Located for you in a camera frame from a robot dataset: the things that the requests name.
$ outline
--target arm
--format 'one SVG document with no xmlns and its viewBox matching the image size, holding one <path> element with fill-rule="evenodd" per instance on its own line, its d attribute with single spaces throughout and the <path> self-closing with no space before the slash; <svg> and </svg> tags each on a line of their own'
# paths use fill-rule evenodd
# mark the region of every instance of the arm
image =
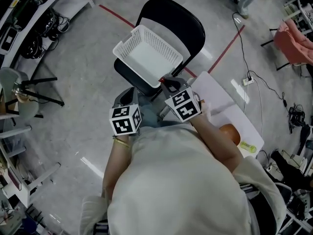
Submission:
<svg viewBox="0 0 313 235">
<path fill-rule="evenodd" d="M 129 143 L 128 135 L 118 136 L 117 138 L 124 141 L 125 143 Z M 114 141 L 108 164 L 104 172 L 101 194 L 102 197 L 104 197 L 106 193 L 108 200 L 112 200 L 113 190 L 116 182 L 129 166 L 130 160 L 130 149 L 125 145 Z"/>
<path fill-rule="evenodd" d="M 190 122 L 200 134 L 214 157 L 225 165 L 230 172 L 233 172 L 243 159 L 238 147 L 218 128 L 211 124 L 205 116 L 201 114 L 197 115 Z"/>
</svg>

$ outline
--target pink chair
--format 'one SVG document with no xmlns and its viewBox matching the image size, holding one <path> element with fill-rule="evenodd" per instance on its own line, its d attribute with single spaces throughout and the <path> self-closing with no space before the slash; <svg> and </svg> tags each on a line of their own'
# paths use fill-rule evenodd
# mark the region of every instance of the pink chair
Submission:
<svg viewBox="0 0 313 235">
<path fill-rule="evenodd" d="M 269 30 L 277 30 L 274 39 L 261 44 L 261 46 L 274 42 L 289 61 L 278 67 L 277 71 L 289 64 L 313 65 L 313 43 L 302 35 L 292 19 L 282 22 L 278 29 Z"/>
</svg>

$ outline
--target sleeve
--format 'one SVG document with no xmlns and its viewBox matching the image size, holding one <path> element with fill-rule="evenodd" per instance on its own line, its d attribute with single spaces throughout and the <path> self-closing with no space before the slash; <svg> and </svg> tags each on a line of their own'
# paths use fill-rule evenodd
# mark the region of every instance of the sleeve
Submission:
<svg viewBox="0 0 313 235">
<path fill-rule="evenodd" d="M 286 217 L 286 204 L 275 183 L 266 174 L 259 161 L 248 156 L 233 171 L 240 184 L 252 184 L 259 189 L 268 201 L 279 229 Z"/>
<path fill-rule="evenodd" d="M 104 219 L 107 210 L 108 205 L 105 198 L 99 196 L 85 197 L 82 204 L 79 235 L 92 234 L 95 223 Z"/>
</svg>

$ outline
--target chair seat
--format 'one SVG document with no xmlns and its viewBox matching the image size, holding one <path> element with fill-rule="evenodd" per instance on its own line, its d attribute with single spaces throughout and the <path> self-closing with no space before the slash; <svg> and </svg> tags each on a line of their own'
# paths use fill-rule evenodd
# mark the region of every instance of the chair seat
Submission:
<svg viewBox="0 0 313 235">
<path fill-rule="evenodd" d="M 158 88 L 152 88 L 146 81 L 138 76 L 131 68 L 125 65 L 120 59 L 116 59 L 114 62 L 114 69 L 124 77 L 129 83 L 140 90 L 145 96 L 153 96 L 161 86 Z"/>
</svg>

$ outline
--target orange object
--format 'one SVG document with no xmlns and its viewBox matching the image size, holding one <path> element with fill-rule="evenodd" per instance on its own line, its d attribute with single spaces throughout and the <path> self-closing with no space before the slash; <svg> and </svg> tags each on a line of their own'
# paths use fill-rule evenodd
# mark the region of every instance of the orange object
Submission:
<svg viewBox="0 0 313 235">
<path fill-rule="evenodd" d="M 234 142 L 235 145 L 240 143 L 240 134 L 231 123 L 225 124 L 220 128 L 220 131 L 223 132 L 230 140 Z"/>
</svg>

